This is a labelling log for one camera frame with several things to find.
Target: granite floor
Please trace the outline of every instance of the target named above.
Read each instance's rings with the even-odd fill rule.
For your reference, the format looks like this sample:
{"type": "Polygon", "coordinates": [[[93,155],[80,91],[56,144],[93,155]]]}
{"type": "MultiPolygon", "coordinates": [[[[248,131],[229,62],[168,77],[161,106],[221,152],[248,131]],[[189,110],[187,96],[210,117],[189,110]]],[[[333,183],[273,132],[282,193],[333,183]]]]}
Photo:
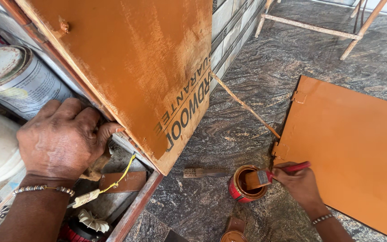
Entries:
{"type": "MultiPolygon", "coordinates": [[[[352,31],[352,9],[308,0],[277,4],[271,14],[352,31]]],[[[266,20],[223,77],[231,90],[278,132],[301,74],[387,100],[387,16],[380,15],[345,61],[351,40],[266,20]]],[[[226,168],[269,162],[273,136],[218,86],[194,135],[129,232],[126,242],[162,242],[174,230],[188,241],[219,241],[231,215],[247,222],[250,242],[320,241],[308,217],[279,183],[249,204],[231,199],[229,177],[183,179],[184,168],[226,168]]],[[[335,212],[356,241],[387,237],[335,212]]]]}

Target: human hand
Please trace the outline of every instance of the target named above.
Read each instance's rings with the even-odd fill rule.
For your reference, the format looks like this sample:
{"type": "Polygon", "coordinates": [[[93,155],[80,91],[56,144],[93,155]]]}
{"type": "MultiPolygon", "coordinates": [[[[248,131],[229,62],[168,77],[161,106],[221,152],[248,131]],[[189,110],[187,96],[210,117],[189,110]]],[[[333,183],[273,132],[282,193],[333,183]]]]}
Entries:
{"type": "Polygon", "coordinates": [[[108,138],[121,125],[108,122],[95,131],[100,114],[76,98],[48,101],[17,132],[28,175],[77,180],[101,156],[108,138]]]}
{"type": "Polygon", "coordinates": [[[297,163],[285,162],[273,166],[272,172],[275,178],[287,188],[291,196],[307,212],[311,219],[319,217],[318,214],[328,214],[329,211],[319,195],[315,174],[310,168],[304,168],[289,174],[279,169],[295,164],[297,163]]]}

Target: yellow wire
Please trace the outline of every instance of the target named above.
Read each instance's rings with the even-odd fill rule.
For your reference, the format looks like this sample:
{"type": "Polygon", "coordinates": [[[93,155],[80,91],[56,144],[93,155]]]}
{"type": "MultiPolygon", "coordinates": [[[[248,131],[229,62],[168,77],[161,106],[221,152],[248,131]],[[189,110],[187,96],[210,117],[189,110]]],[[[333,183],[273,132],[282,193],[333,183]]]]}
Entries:
{"type": "Polygon", "coordinates": [[[127,170],[129,170],[129,167],[131,166],[132,161],[135,159],[135,156],[136,156],[136,153],[134,152],[132,157],[131,157],[131,160],[129,161],[129,164],[126,167],[125,173],[123,173],[123,176],[121,176],[121,178],[118,181],[116,181],[115,183],[111,184],[107,189],[100,191],[99,194],[101,194],[103,192],[106,192],[108,189],[112,188],[115,185],[118,186],[118,183],[121,181],[121,179],[123,179],[125,177],[125,175],[127,173],[127,170]]]}

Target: bracelet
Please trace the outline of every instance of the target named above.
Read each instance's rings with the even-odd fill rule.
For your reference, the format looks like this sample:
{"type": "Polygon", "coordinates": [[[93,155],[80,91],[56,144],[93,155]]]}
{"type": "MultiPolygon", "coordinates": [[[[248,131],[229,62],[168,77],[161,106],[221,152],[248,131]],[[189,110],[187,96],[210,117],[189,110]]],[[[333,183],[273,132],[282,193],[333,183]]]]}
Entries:
{"type": "Polygon", "coordinates": [[[311,224],[315,225],[316,223],[319,223],[320,221],[324,221],[325,219],[330,218],[330,217],[334,217],[334,215],[330,213],[330,214],[327,214],[325,216],[319,217],[319,218],[313,220],[311,222],[311,224]]]}
{"type": "Polygon", "coordinates": [[[21,192],[45,190],[47,188],[56,189],[56,191],[67,193],[69,194],[69,196],[73,196],[75,194],[75,192],[72,189],[69,189],[63,186],[47,187],[47,185],[36,185],[36,186],[23,186],[23,187],[17,188],[13,191],[13,195],[15,196],[21,192]]]}

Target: metal can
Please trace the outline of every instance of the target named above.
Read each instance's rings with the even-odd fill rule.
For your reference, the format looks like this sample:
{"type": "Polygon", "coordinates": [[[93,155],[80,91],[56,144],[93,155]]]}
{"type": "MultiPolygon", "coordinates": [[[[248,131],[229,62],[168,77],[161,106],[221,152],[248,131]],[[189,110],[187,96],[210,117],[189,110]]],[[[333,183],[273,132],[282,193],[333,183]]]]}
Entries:
{"type": "Polygon", "coordinates": [[[258,171],[254,165],[244,165],[238,168],[228,181],[229,194],[237,202],[247,203],[260,199],[267,192],[268,186],[263,186],[253,190],[246,190],[245,176],[252,171],[258,171]]]}
{"type": "Polygon", "coordinates": [[[49,100],[73,96],[29,47],[0,47],[0,104],[29,120],[49,100]]]}
{"type": "Polygon", "coordinates": [[[220,242],[248,242],[243,233],[238,230],[229,230],[225,232],[220,242]]]}

